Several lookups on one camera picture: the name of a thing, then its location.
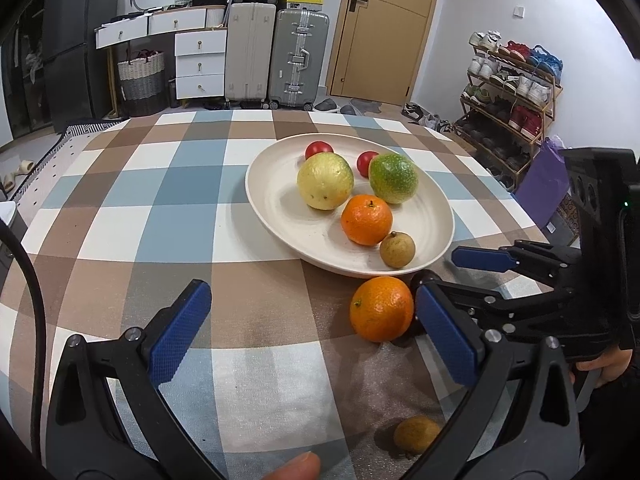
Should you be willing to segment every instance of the laundry basket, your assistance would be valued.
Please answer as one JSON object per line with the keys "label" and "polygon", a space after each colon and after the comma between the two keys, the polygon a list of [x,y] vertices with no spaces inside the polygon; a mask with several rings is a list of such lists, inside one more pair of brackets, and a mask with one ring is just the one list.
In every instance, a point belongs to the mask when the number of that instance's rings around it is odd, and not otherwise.
{"label": "laundry basket", "polygon": [[118,74],[131,117],[157,114],[166,108],[163,52],[142,50],[135,58],[118,63]]}

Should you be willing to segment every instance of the checkered tablecloth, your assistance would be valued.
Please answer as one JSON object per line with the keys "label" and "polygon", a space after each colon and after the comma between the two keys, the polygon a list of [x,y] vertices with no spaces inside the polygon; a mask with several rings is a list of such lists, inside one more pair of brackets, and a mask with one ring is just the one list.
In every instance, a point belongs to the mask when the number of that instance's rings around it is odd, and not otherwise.
{"label": "checkered tablecloth", "polygon": [[[399,478],[411,462],[394,452],[390,428],[418,413],[444,424],[462,391],[428,337],[394,346],[355,335],[348,303],[362,280],[301,261],[252,211],[248,164],[278,139],[313,132],[359,136],[412,158],[450,200],[452,248],[544,240],[486,170],[421,126],[268,110],[135,118],[89,143],[23,241],[47,309],[50,384],[71,334],[99,340],[145,326],[199,278],[211,284],[211,314],[161,392],[216,467],[258,479],[311,449],[326,479]],[[445,280],[507,296],[540,291],[515,274],[455,269],[449,254],[433,266]],[[0,408],[28,442],[33,314],[15,264],[0,302]],[[132,441],[150,454],[111,386]]]}

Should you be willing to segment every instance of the blue rubber pad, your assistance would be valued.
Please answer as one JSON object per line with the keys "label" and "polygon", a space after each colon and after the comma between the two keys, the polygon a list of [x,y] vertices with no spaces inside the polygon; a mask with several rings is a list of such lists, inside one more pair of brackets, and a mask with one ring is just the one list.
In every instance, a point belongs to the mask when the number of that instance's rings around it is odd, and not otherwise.
{"label": "blue rubber pad", "polygon": [[415,313],[457,384],[468,388],[478,379],[478,358],[447,311],[422,286],[415,295]]}
{"label": "blue rubber pad", "polygon": [[516,268],[516,260],[507,251],[478,249],[475,247],[457,247],[453,249],[451,261],[456,267],[462,269],[506,272]]}
{"label": "blue rubber pad", "polygon": [[149,352],[148,375],[153,386],[157,388],[174,378],[210,310],[211,288],[199,283]]}

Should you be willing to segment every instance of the beige slipper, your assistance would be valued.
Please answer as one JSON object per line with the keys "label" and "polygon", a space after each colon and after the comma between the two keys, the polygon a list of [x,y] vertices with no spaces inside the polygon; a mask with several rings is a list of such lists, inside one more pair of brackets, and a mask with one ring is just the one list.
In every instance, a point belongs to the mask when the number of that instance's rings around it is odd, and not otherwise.
{"label": "beige slipper", "polygon": [[28,175],[31,173],[31,170],[34,167],[34,163],[32,160],[24,160],[18,166],[18,169],[15,170],[16,175]]}
{"label": "beige slipper", "polygon": [[15,173],[9,173],[4,176],[2,187],[9,193],[15,187]]}

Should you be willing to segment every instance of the orange fruit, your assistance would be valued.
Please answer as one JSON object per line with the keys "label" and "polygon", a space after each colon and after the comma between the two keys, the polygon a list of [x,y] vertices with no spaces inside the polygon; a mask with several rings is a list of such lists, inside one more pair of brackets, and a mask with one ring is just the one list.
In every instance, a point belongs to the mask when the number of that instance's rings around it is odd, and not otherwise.
{"label": "orange fruit", "polygon": [[351,298],[349,319],[353,329],[374,343],[400,337],[413,318],[414,298],[409,287],[391,276],[363,283]]}
{"label": "orange fruit", "polygon": [[384,200],[357,195],[347,203],[340,224],[347,238],[360,245],[378,245],[391,232],[394,216]]}

